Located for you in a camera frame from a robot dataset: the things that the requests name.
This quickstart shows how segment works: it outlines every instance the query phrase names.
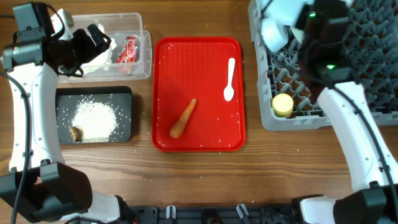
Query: carrot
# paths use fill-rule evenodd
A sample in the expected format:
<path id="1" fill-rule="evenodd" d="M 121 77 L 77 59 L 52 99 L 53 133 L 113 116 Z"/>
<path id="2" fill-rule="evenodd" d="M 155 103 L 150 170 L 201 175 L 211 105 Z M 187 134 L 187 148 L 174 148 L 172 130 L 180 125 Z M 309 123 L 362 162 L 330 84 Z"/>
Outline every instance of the carrot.
<path id="1" fill-rule="evenodd" d="M 187 121 L 189 120 L 189 117 L 191 116 L 191 113 L 196 104 L 197 99 L 192 99 L 185 111 L 182 113 L 180 119 L 173 125 L 172 129 L 170 130 L 170 136 L 172 136 L 173 138 L 179 138 L 182 135 L 185 125 L 187 124 Z"/>

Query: wooden surface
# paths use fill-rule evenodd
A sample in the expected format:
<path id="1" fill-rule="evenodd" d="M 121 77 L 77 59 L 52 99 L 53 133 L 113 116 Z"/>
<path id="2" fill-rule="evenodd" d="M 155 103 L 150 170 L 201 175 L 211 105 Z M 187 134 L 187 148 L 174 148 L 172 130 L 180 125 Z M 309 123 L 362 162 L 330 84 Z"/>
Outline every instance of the wooden surface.
<path id="1" fill-rule="evenodd" d="M 12 4 L 0 0 L 0 14 Z M 256 53 L 251 43 L 249 1 L 126 1 L 48 2 L 74 15 L 138 12 L 151 34 L 152 49 L 168 36 L 231 36 L 243 49 L 247 140 L 237 152 L 173 153 L 158 151 L 150 141 L 152 77 L 127 85 L 140 97 L 139 132 L 127 143 L 62 146 L 67 164 L 83 171 L 93 188 L 118 194 L 130 205 L 260 205 L 288 202 L 292 197 L 350 194 L 351 181 L 344 155 L 331 128 L 270 132 L 261 124 L 257 95 Z M 0 20 L 0 46 L 12 41 L 13 20 Z M 86 86 L 61 85 L 60 87 Z M 8 173 L 13 143 L 12 98 L 0 79 L 0 174 Z M 382 127 L 382 135 L 398 156 L 398 128 Z M 0 223 L 9 223 L 11 208 L 0 202 Z"/>

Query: yellow round object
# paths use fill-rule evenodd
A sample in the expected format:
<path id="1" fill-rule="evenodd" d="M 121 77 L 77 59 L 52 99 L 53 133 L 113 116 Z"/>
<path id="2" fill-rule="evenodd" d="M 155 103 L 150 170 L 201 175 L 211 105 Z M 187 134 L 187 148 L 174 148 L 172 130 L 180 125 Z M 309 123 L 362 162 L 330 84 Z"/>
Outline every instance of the yellow round object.
<path id="1" fill-rule="evenodd" d="M 278 117 L 289 117 L 293 112 L 293 98 L 286 93 L 278 94 L 272 99 L 271 106 Z"/>

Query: red tray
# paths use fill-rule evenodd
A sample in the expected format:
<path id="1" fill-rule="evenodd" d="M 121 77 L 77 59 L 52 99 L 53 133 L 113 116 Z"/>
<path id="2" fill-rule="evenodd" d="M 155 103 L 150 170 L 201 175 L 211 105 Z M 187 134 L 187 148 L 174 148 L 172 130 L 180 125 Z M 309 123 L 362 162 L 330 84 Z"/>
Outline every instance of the red tray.
<path id="1" fill-rule="evenodd" d="M 235 58 L 234 97 L 224 99 L 228 60 Z M 182 136 L 170 129 L 197 104 Z M 165 152 L 234 151 L 246 140 L 241 46 L 230 37 L 167 37 L 155 47 L 152 143 Z"/>

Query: green led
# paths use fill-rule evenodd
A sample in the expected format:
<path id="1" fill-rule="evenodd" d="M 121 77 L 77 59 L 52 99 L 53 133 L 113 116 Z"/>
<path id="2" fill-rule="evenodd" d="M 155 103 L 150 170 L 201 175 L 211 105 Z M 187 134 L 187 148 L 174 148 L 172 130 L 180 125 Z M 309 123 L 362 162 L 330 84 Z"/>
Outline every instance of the green led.
<path id="1" fill-rule="evenodd" d="M 336 67 L 336 65 L 327 65 L 326 68 L 329 70 L 332 70 Z"/>

